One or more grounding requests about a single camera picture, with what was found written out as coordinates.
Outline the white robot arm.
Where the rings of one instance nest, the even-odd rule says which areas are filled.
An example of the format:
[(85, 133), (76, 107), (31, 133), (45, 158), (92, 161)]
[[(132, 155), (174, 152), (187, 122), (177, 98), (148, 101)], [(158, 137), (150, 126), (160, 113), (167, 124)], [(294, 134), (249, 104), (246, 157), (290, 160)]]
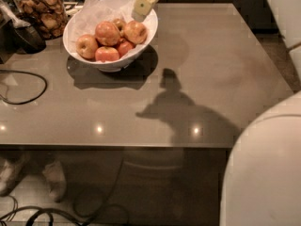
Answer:
[(169, 146), (130, 153), (153, 198), (180, 226), (300, 226), (300, 97), (277, 97), (271, 58), (232, 14), (167, 8), (162, 90), (139, 117), (172, 131)]

